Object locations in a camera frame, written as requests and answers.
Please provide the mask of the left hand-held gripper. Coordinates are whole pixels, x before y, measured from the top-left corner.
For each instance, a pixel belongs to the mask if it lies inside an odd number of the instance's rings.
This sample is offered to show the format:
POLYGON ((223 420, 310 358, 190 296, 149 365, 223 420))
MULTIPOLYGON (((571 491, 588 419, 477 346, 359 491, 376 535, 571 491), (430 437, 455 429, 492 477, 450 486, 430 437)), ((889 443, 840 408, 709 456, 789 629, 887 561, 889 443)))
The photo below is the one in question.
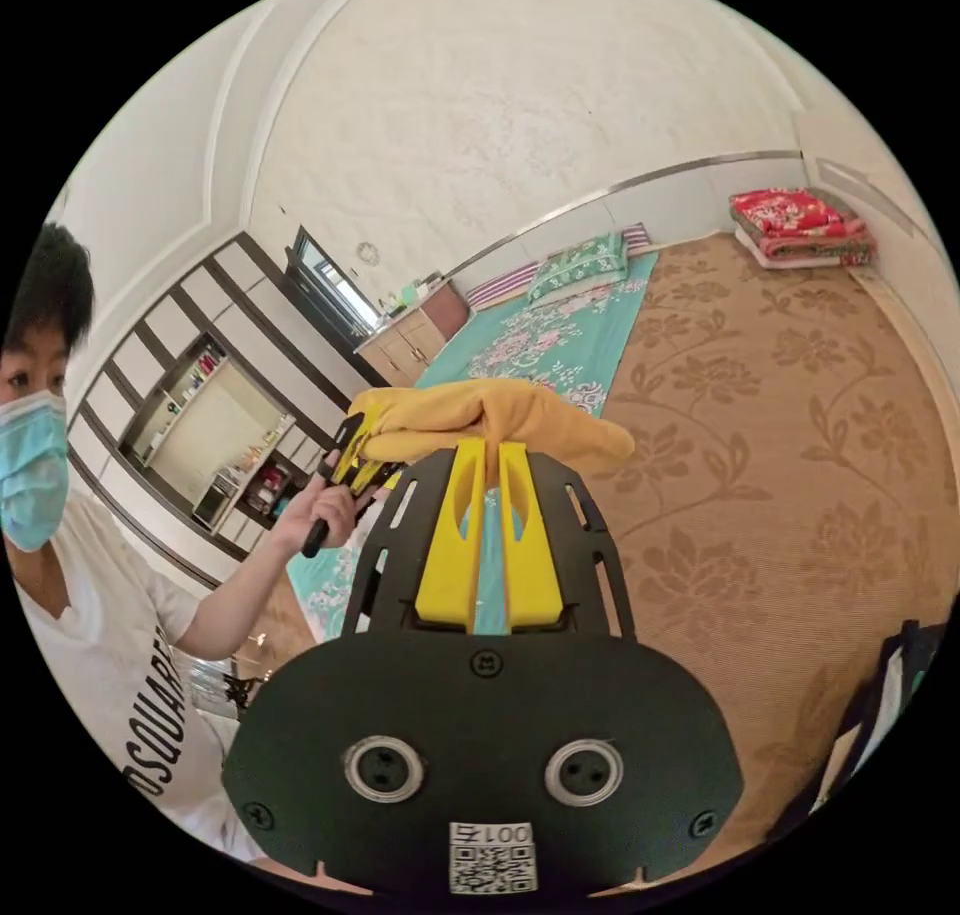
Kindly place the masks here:
POLYGON ((327 486, 346 486, 354 501, 366 499, 363 505, 355 506, 357 519, 377 502, 377 493, 392 489, 405 467, 403 462, 379 462, 366 457, 365 446, 375 420, 374 413, 348 415, 333 438, 333 450, 338 452, 336 463, 331 465, 323 457, 314 472, 327 486))

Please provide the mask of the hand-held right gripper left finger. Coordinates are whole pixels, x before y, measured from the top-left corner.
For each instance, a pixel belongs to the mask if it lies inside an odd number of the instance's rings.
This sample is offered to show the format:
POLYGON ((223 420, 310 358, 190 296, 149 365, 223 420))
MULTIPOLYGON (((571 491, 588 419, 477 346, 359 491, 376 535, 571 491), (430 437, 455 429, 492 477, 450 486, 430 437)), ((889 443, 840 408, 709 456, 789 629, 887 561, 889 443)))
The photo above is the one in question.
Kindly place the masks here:
POLYGON ((471 625, 480 567, 486 448, 463 439, 445 474, 433 536, 414 607, 430 625, 471 625))

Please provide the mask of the person's left hand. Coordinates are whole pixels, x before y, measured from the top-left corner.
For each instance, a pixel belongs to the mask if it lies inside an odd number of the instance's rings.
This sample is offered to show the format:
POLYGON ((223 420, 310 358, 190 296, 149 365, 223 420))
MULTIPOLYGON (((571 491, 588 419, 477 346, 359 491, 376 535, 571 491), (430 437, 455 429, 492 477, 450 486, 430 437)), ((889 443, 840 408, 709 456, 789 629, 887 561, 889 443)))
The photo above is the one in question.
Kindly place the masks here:
POLYGON ((270 547, 287 558, 310 557, 322 549, 343 547, 357 524, 359 502, 345 485, 331 483, 324 462, 287 504, 270 532, 270 547))

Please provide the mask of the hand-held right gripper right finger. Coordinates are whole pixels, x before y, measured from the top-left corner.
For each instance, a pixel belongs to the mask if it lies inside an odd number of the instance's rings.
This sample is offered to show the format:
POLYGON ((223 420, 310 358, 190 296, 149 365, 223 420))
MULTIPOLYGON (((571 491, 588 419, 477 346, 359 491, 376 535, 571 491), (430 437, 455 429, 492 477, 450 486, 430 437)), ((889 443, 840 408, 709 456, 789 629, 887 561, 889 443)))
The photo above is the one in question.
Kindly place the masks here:
POLYGON ((510 627, 551 627, 563 600, 526 447, 499 446, 505 612, 510 627))

